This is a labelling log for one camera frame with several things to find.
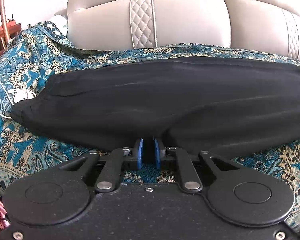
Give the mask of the beige leather sofa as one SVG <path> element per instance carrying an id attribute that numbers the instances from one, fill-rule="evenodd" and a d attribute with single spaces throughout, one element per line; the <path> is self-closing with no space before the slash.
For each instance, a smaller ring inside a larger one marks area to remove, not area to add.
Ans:
<path id="1" fill-rule="evenodd" d="M 58 14 L 79 49 L 200 43 L 300 60 L 300 0 L 68 0 Z"/>

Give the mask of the black pants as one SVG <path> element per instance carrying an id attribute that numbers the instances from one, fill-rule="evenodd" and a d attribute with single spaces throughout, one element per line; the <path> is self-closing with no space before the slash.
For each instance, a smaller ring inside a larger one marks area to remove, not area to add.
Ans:
<path id="1" fill-rule="evenodd" d="M 36 135 L 112 151 L 159 138 L 227 158 L 300 138 L 300 67 L 183 57 L 51 75 L 11 108 Z"/>

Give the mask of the red wooden furniture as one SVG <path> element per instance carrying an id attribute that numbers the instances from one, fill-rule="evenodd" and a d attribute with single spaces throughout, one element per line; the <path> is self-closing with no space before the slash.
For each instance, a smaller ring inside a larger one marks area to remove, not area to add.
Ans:
<path id="1" fill-rule="evenodd" d="M 0 0 L 0 56 L 5 52 L 9 42 L 21 32 L 21 24 L 6 17 L 5 0 Z"/>

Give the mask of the teal paisley patterned throw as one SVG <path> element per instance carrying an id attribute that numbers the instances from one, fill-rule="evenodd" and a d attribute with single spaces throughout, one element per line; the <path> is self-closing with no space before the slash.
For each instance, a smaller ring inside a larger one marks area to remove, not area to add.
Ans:
<path id="1" fill-rule="evenodd" d="M 162 48 L 81 52 L 50 21 L 23 30 L 0 56 L 0 197 L 17 179 L 84 153 L 95 152 L 94 149 L 33 135 L 8 119 L 12 105 L 12 98 L 7 94 L 9 89 L 28 89 L 37 94 L 52 74 L 183 56 L 251 59 L 292 63 L 300 67 L 300 61 L 276 54 L 192 43 Z M 237 157 L 235 162 L 289 184 L 294 191 L 295 202 L 287 223 L 300 232 L 300 139 L 248 157 Z"/>

